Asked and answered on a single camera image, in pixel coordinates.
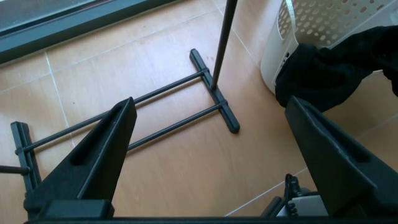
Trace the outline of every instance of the black metal rod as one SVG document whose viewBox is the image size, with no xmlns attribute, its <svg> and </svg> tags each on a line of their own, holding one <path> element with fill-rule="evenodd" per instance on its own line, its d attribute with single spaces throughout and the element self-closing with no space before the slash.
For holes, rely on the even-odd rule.
<svg viewBox="0 0 398 224">
<path fill-rule="evenodd" d="M 12 167 L 12 166 L 0 166 L 0 173 L 4 174 L 28 174 L 30 169 L 28 167 Z"/>
<path fill-rule="evenodd" d="M 213 81 L 211 83 L 211 89 L 213 90 L 215 90 L 217 87 L 218 77 L 220 76 L 221 66 L 223 64 L 224 54 L 226 50 L 226 44 L 228 43 L 229 32 L 231 31 L 232 21 L 234 19 L 237 3 L 238 0 L 228 0 L 226 2 L 223 27 L 221 28 L 220 41 L 218 42 L 217 57 L 213 72 Z"/>
<path fill-rule="evenodd" d="M 199 113 L 196 113 L 196 114 L 194 114 L 194 115 L 192 115 L 192 116 L 190 116 L 188 118 L 183 119 L 182 121 L 179 121 L 179 122 L 177 122 L 175 124 L 172 124 L 172 125 L 170 125 L 167 128 L 164 128 L 164 129 L 162 129 L 160 131 L 157 131 L 156 133 L 151 134 L 148 137 L 145 137 L 145 138 L 143 138 L 141 140 L 138 140 L 138 141 L 130 144 L 128 149 L 127 149 L 127 151 L 130 151 L 131 149 L 134 149 L 135 147 L 143 145 L 143 144 L 145 144 L 145 143 L 147 143 L 147 142 L 149 142 L 149 141 L 151 141 L 151 140 L 153 140 L 153 139 L 155 139 L 157 137 L 160 137 L 160 136 L 162 136 L 162 135 L 164 135 L 164 134 L 166 134 L 168 132 L 171 132 L 174 129 L 177 129 L 177 128 L 185 125 L 185 124 L 188 124 L 191 121 L 194 121 L 194 120 L 196 120 L 198 118 L 201 118 L 202 116 L 204 116 L 204 115 L 206 115 L 208 113 L 211 113 L 211 112 L 213 112 L 215 110 L 218 110 L 218 109 L 220 109 L 222 107 L 222 105 L 224 103 L 226 103 L 226 102 L 224 101 L 224 102 L 221 102 L 221 103 L 219 103 L 217 105 L 213 105 L 213 106 L 211 106 L 211 107 L 209 107 L 209 108 L 207 108 L 207 109 L 205 109 L 205 110 L 203 110 L 203 111 L 201 111 Z"/>
<path fill-rule="evenodd" d="M 203 74 L 204 74 L 203 71 L 196 72 L 196 73 L 194 73 L 194 74 L 192 74 L 192 75 L 190 75 L 190 76 L 187 76 L 187 77 L 185 77 L 185 78 L 183 78 L 183 79 L 181 79 L 181 80 L 178 80 L 178 81 L 176 81 L 176 82 L 173 82 L 173 83 L 171 83 L 171 84 L 169 84 L 169 85 L 167 85 L 167 86 L 164 86 L 164 87 L 162 87 L 162 88 L 160 88 L 160 89 L 158 89 L 158 90 L 152 91 L 152 92 L 150 92 L 150 93 L 148 93 L 148 94 L 146 94 L 146 95 L 144 95 L 144 96 L 138 97 L 136 100 L 134 100 L 134 103 L 135 103 L 135 104 L 141 103 L 141 102 L 143 102 L 143 101 L 145 101 L 145 100 L 148 100 L 149 98 L 152 98 L 152 97 L 154 97 L 154 96 L 156 96 L 156 95 L 158 95 L 158 94 L 161 94 L 161 93 L 163 93 L 163 92 L 165 92 L 165 91 L 167 91 L 167 90 L 170 90 L 170 89 L 172 89 L 172 88 L 175 88 L 175 87 L 177 87 L 177 86 L 179 86 L 179 85 L 181 85 L 181 84 L 184 84 L 184 83 L 186 83 L 186 82 L 188 82 L 188 81 L 190 81 L 190 80 L 193 80 L 193 79 L 195 79 L 195 78 L 201 77 Z M 53 141 L 53 140 L 55 140 L 55 139 L 57 139 L 57 138 L 60 138 L 60 137 L 62 137 L 62 136 L 64 136 L 64 135 L 67 135 L 67 134 L 69 134 L 69 133 L 71 133 L 71 132 L 74 132 L 74 131 L 76 131 L 76 130 L 82 128 L 82 127 L 85 127 L 85 126 L 87 126 L 87 125 L 89 125 L 89 124 L 92 124 L 92 123 L 94 123 L 94 122 L 96 122 L 96 121 L 99 121 L 99 120 L 101 120 L 101 119 L 106 115 L 107 112 L 108 112 L 108 111 L 106 111 L 106 112 L 104 112 L 104 113 L 101 113 L 101 114 L 99 114 L 99 115 L 97 115 L 97 116 L 95 116 L 95 117 L 92 117 L 92 118 L 90 118 L 90 119 L 87 119 L 86 121 L 83 121 L 83 122 L 78 123 L 78 124 L 76 124 L 76 125 L 73 125 L 72 127 L 69 127 L 69 128 L 67 128 L 67 129 L 64 129 L 64 130 L 62 130 L 62 131 L 60 131 L 60 132 L 58 132 L 58 133 L 55 133 L 55 134 L 53 134 L 53 135 L 50 135 L 49 137 L 46 137 L 46 138 L 43 138 L 43 139 L 41 139 L 41 140 L 39 140 L 39 141 L 37 141 L 37 142 L 34 142 L 34 143 L 32 143 L 31 145 L 27 146 L 27 147 L 24 149 L 24 152 L 31 151 L 31 150 L 33 150 L 33 149 L 35 149 L 35 148 L 37 148 L 37 147 L 39 147 L 39 146 L 42 146 L 42 145 L 44 145 L 44 144 L 46 144 L 46 143 L 48 143 L 48 142 L 50 142 L 50 141 Z"/>
</svg>

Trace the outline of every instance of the tiled floor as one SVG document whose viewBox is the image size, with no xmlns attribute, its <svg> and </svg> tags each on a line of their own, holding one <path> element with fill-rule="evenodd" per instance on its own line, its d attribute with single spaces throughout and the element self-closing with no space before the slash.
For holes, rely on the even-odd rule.
<svg viewBox="0 0 398 224">
<path fill-rule="evenodd" d="M 219 86 L 241 124 L 221 115 L 129 153 L 113 200 L 116 216 L 259 215 L 283 190 L 286 173 L 315 190 L 284 117 L 262 81 L 259 62 L 280 0 L 240 0 Z M 18 166 L 9 124 L 29 124 L 33 141 L 110 109 L 115 103 L 196 72 L 196 48 L 213 70 L 225 1 L 177 1 L 0 67 L 0 163 Z M 398 100 L 382 74 L 367 78 L 326 115 L 398 169 L 393 151 Z M 201 82 L 138 105 L 135 141 L 213 101 Z M 86 130 L 37 149 L 44 178 Z M 0 175 L 0 222 L 27 219 L 18 175 Z"/>
</svg>

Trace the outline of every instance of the black plastic foot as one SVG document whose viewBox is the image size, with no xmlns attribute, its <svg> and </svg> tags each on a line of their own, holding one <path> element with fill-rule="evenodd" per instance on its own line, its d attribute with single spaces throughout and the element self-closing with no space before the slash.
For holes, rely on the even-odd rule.
<svg viewBox="0 0 398 224">
<path fill-rule="evenodd" d="M 205 83 L 207 90 L 209 91 L 211 97 L 213 98 L 216 104 L 219 104 L 222 101 L 226 101 L 220 89 L 217 87 L 214 90 L 211 89 L 211 80 L 212 76 L 210 75 L 209 69 L 206 67 L 205 62 L 201 58 L 199 52 L 196 49 L 191 50 L 190 59 L 197 68 L 198 71 L 204 71 L 204 76 L 202 76 L 202 80 Z M 235 118 L 234 113 L 231 108 L 228 106 L 228 103 L 225 103 L 219 109 L 221 115 L 223 116 L 225 123 L 232 133 L 238 133 L 240 129 L 240 125 L 238 120 Z"/>
<path fill-rule="evenodd" d="M 11 123 L 11 130 L 17 149 L 15 153 L 18 155 L 19 163 L 22 168 L 29 168 L 29 173 L 23 175 L 26 191 L 28 192 L 34 190 L 42 181 L 39 168 L 37 167 L 35 152 L 33 150 L 29 152 L 23 151 L 23 148 L 32 144 L 29 136 L 29 128 L 27 124 L 16 121 Z"/>
</svg>

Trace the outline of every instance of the black cloth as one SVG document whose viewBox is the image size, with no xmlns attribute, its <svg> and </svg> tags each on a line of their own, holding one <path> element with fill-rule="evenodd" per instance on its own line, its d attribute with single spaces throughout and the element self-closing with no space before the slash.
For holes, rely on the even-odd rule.
<svg viewBox="0 0 398 224">
<path fill-rule="evenodd" d="M 331 50 L 300 44 L 278 74 L 275 95 L 283 107 L 294 95 L 326 111 L 344 102 L 363 78 L 381 69 L 398 96 L 398 26 L 360 32 Z"/>
</svg>

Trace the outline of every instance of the white plastic basket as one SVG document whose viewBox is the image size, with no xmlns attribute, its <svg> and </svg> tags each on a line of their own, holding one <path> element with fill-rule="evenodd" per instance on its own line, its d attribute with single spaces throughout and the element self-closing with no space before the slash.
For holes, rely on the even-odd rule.
<svg viewBox="0 0 398 224">
<path fill-rule="evenodd" d="M 398 0 L 283 0 L 261 60 L 261 75 L 275 80 L 299 43 L 332 48 L 376 26 L 398 24 Z"/>
</svg>

